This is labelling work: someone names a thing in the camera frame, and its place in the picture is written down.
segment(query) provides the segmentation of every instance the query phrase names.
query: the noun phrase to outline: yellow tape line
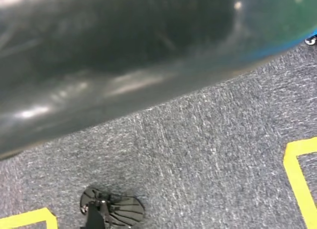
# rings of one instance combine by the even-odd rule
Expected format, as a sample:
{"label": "yellow tape line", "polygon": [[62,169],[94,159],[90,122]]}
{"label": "yellow tape line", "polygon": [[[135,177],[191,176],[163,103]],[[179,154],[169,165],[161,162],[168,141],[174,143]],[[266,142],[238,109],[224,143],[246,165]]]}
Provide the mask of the yellow tape line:
{"label": "yellow tape line", "polygon": [[45,221],[47,229],[57,229],[57,220],[47,208],[0,219],[0,229],[18,228]]}
{"label": "yellow tape line", "polygon": [[303,174],[297,156],[317,152],[317,137],[288,143],[284,165],[307,229],[317,229],[317,207]]}

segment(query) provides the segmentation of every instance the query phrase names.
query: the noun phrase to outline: small black object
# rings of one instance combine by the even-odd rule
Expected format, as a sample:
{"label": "small black object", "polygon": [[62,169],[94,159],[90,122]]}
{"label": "small black object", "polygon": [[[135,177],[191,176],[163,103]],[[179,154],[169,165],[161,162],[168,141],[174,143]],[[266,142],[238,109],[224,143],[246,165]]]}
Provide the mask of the small black object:
{"label": "small black object", "polygon": [[317,35],[306,39],[305,43],[309,46],[315,45],[317,43]]}
{"label": "small black object", "polygon": [[88,214],[86,229],[89,228],[89,224],[97,223],[100,217],[104,222],[104,227],[94,226],[95,229],[131,228],[141,221],[145,215],[145,208],[135,197],[110,194],[93,187],[89,187],[82,193],[80,211],[84,215]]}

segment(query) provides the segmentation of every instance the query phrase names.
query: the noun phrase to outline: black inflatable object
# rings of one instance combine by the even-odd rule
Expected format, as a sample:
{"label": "black inflatable object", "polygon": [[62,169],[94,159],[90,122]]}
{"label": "black inflatable object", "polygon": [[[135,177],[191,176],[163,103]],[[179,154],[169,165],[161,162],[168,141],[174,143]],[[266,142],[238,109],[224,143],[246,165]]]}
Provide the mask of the black inflatable object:
{"label": "black inflatable object", "polygon": [[317,0],[0,0],[0,158],[232,78]]}

